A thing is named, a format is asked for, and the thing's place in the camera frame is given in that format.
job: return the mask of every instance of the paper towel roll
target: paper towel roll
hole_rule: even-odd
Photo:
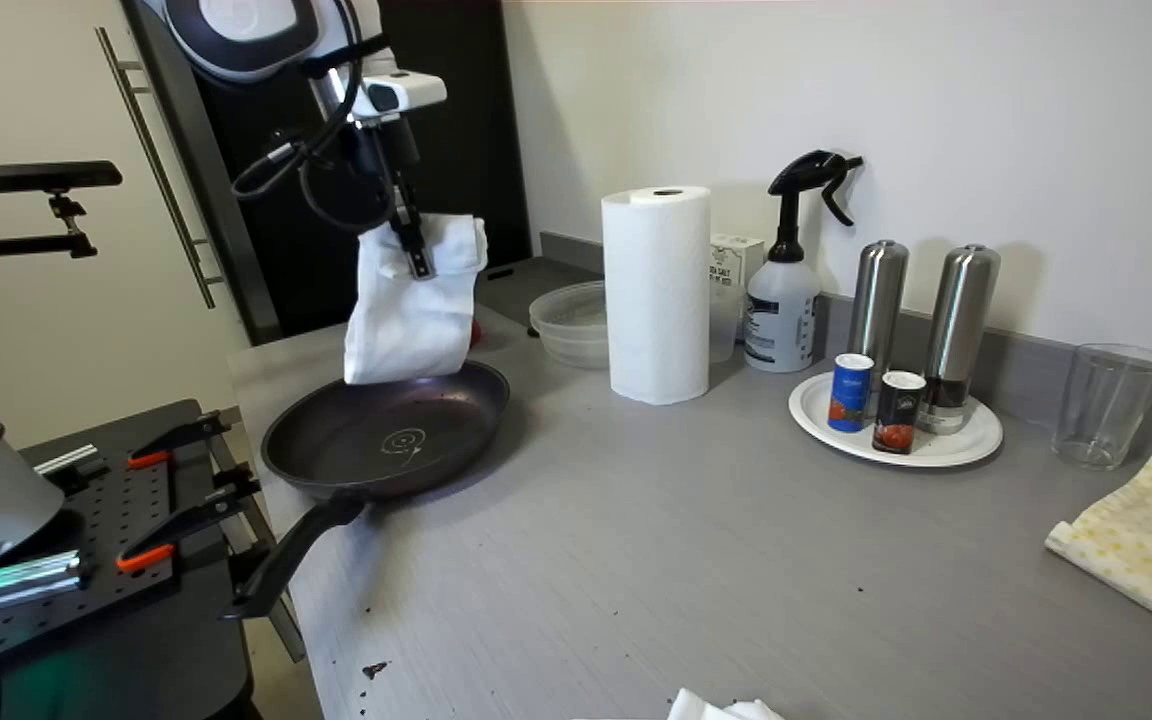
[[[604,197],[608,374],[642,402],[707,388],[707,186]]]

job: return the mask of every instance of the spray bottle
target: spray bottle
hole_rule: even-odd
[[[764,372],[796,372],[826,357],[826,297],[818,272],[804,265],[800,248],[800,193],[826,186],[826,208],[851,226],[851,216],[832,201],[832,193],[860,168],[860,154],[808,152],[794,161],[777,181],[779,226],[770,259],[750,279],[743,311],[743,361]]]

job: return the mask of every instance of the pan handle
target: pan handle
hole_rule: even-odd
[[[336,523],[348,523],[365,511],[365,501],[326,501],[311,503],[291,532],[264,556],[264,562],[236,586],[224,618],[267,615],[274,604],[283,597],[290,579],[297,576],[304,552]]]

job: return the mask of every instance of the black frying pan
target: black frying pan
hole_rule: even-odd
[[[264,436],[264,466],[318,503],[236,593],[231,615],[264,615],[320,532],[367,503],[410,501],[466,475],[504,422],[508,378],[489,362],[405,382],[328,382]]]

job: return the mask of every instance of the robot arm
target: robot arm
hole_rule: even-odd
[[[441,75],[410,70],[384,49],[375,0],[145,0],[177,36],[182,52],[208,75],[227,85],[259,85],[277,70],[304,70],[326,128],[311,139],[282,139],[236,174],[236,197],[252,201],[302,174],[307,208],[326,219],[365,231],[397,225],[412,272],[426,276],[426,241],[415,208],[410,208],[399,171],[415,165],[410,110],[446,103]],[[361,174],[355,208],[326,208],[318,201],[311,165],[345,152]]]

